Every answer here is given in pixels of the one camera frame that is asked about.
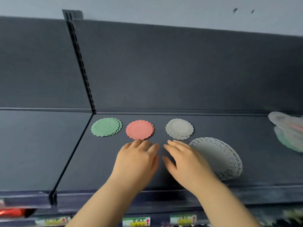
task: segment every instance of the pink scalloped coaster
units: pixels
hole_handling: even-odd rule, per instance
[[[132,139],[147,139],[154,133],[154,126],[145,120],[136,120],[126,127],[127,135]]]

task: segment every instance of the white wall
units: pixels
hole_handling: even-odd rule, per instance
[[[0,0],[2,16],[63,19],[62,9],[93,20],[303,36],[303,0]]]

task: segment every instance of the scalloped coaster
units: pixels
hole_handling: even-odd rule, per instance
[[[136,120],[126,127],[127,135],[132,139],[147,139],[154,133],[154,126],[145,120]]]
[[[184,140],[194,132],[192,124],[184,119],[172,119],[165,127],[170,137],[177,140]]]
[[[110,136],[118,133],[122,128],[122,122],[116,118],[103,118],[96,121],[91,131],[98,137]]]

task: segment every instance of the white doily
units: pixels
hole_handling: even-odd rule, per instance
[[[237,178],[242,173],[239,155],[225,142],[205,137],[194,139],[189,145],[202,154],[221,181]]]
[[[172,119],[166,125],[165,130],[174,139],[184,140],[194,132],[194,127],[184,119]]]

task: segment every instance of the finger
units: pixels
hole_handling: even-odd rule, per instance
[[[162,156],[162,159],[168,172],[176,179],[177,167],[175,166],[175,164],[173,164],[172,161],[166,156]]]
[[[151,145],[152,145],[152,142],[150,142],[150,141],[143,141],[143,142],[139,145],[139,147],[140,147],[142,150],[146,151]]]
[[[188,144],[184,143],[184,142],[181,142],[181,141],[178,141],[178,140],[173,140],[173,142],[176,142],[178,144],[181,144],[182,146],[185,146],[187,148],[191,148]]]
[[[174,146],[164,144],[165,150],[167,150],[173,158],[175,158],[178,154],[180,154],[180,150]]]
[[[159,158],[160,156],[157,155],[153,162],[152,162],[152,165],[151,165],[151,171],[152,171],[152,174],[154,175],[154,173],[157,171],[158,167],[159,167]]]
[[[142,142],[143,142],[142,139],[137,139],[137,140],[135,140],[135,141],[132,142],[131,147],[136,148],[136,147],[138,147]]]
[[[152,159],[157,155],[159,147],[160,145],[156,143],[147,150],[147,153],[152,157]]]
[[[187,147],[177,143],[177,142],[173,142],[173,141],[170,141],[168,140],[167,143],[170,145],[170,146],[174,146],[175,148],[179,149],[180,151],[184,151],[186,149],[188,149]]]
[[[125,144],[121,149],[127,149],[131,146],[132,143],[127,143]]]

